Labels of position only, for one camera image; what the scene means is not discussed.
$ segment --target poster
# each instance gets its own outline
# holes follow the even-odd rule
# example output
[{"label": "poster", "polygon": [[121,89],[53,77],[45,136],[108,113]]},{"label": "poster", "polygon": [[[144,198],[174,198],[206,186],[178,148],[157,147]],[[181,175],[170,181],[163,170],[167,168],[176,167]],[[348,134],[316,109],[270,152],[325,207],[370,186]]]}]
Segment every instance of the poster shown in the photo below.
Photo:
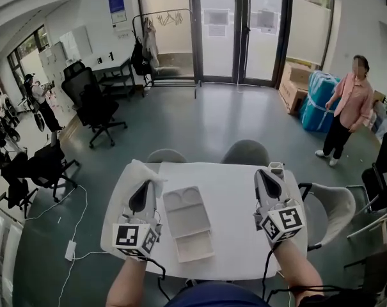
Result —
[{"label": "poster", "polygon": [[124,0],[108,0],[109,11],[111,12],[112,25],[114,28],[126,22],[127,14],[125,11]]}]

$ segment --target blue plastic wrap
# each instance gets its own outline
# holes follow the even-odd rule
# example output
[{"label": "blue plastic wrap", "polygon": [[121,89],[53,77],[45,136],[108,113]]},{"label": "blue plastic wrap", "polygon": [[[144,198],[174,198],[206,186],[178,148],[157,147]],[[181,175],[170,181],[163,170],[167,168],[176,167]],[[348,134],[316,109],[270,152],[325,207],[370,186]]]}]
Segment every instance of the blue plastic wrap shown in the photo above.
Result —
[{"label": "blue plastic wrap", "polygon": [[326,111],[325,106],[339,82],[340,79],[337,77],[320,70],[315,70],[310,75],[308,95],[300,109],[300,120],[304,130],[324,133],[329,131],[334,110],[340,99],[334,102],[329,111]]}]

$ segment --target gray floor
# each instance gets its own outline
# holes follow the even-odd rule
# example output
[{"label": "gray floor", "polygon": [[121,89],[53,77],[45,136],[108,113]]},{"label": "gray floor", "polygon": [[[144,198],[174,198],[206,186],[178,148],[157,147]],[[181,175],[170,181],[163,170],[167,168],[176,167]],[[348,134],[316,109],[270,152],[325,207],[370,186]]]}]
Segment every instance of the gray floor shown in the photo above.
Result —
[{"label": "gray floor", "polygon": [[[237,140],[255,139],[267,148],[272,161],[284,162],[298,182],[338,186],[359,184],[362,171],[375,161],[379,149],[373,135],[361,129],[346,144],[339,165],[330,168],[326,161],[314,156],[314,151],[322,147],[324,135],[305,132],[299,120],[285,112],[273,89],[206,84],[198,90],[195,100],[192,88],[153,88],[145,98],[120,101],[120,105],[116,121],[125,120],[129,128],[112,130],[114,148],[101,136],[95,142],[95,149],[90,150],[88,141],[92,132],[84,127],[74,131],[63,145],[68,159],[75,158],[82,164],[74,179],[88,191],[88,209],[75,239],[77,256],[100,251],[102,222],[116,181],[132,159],[144,161],[156,149],[176,149],[190,162],[219,162]],[[363,200],[359,193],[356,196],[359,208]],[[51,191],[41,190],[29,216],[38,215],[52,204]],[[84,193],[77,189],[45,217],[27,222],[15,267],[15,306],[57,305],[70,267],[64,259],[67,242],[84,204]],[[325,231],[323,209],[313,196],[307,197],[306,209],[309,240],[314,243]],[[377,249],[381,232],[380,229],[367,232],[351,241],[345,236],[375,217],[368,214],[358,217],[331,244],[308,254],[325,284],[345,287],[359,284],[359,267],[345,275],[343,265]],[[121,264],[121,260],[111,255],[91,255],[77,261],[61,306],[103,306]],[[255,267],[264,267],[263,261]],[[183,283],[183,279],[168,278],[164,289],[172,296]],[[267,291],[285,287],[279,275],[266,283]],[[237,284],[255,292],[261,289],[261,280]],[[144,306],[164,306],[165,302],[156,287],[156,275],[147,274]],[[286,306],[287,302],[288,294],[277,294],[271,305]]]}]

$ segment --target black backpack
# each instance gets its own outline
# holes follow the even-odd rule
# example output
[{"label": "black backpack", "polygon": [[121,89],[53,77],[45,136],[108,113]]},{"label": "black backpack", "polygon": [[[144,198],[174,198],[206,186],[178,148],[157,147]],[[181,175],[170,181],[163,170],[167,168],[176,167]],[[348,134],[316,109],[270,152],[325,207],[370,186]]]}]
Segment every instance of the black backpack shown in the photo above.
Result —
[{"label": "black backpack", "polygon": [[134,51],[132,53],[132,57],[130,57],[130,63],[135,68],[135,72],[138,75],[147,75],[152,73],[152,69],[149,65],[149,60],[147,60],[142,55],[142,43],[137,39],[135,41]]}]

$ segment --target person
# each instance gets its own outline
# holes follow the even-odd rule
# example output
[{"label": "person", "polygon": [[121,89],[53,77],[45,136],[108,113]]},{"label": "person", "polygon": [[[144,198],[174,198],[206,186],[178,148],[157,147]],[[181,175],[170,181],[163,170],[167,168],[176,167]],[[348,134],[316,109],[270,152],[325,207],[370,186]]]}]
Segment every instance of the person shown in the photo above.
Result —
[{"label": "person", "polygon": [[357,55],[352,62],[352,72],[348,73],[335,88],[335,92],[326,103],[326,109],[341,98],[335,112],[334,119],[322,150],[317,150],[317,157],[327,158],[332,150],[334,154],[329,165],[335,166],[341,158],[344,145],[350,135],[356,132],[361,124],[370,117],[374,92],[367,75],[370,70],[368,60]]},{"label": "person", "polygon": [[3,94],[0,91],[0,108],[4,112],[4,115],[14,124],[14,127],[17,127],[17,125],[20,123],[19,118],[16,115],[12,113],[10,110],[10,98],[8,98],[8,95]]},{"label": "person", "polygon": [[[321,277],[314,266],[291,240],[283,241],[274,250],[274,255],[289,287],[322,286]],[[109,290],[106,307],[141,306],[145,270],[146,262],[128,257]],[[320,291],[301,290],[294,292],[294,296],[296,307],[326,299]],[[210,281],[181,291],[166,305],[166,307],[193,306],[267,307],[268,304],[245,288],[230,283]]]},{"label": "person", "polygon": [[41,86],[33,85],[33,75],[27,74],[24,86],[26,88],[27,94],[31,95],[40,105],[40,113],[44,119],[45,124],[47,124],[48,128],[51,132],[56,132],[58,130],[62,130],[62,127],[59,126],[57,119],[55,118],[54,112],[51,107],[45,100],[45,95],[51,88],[48,90],[43,90]]}]

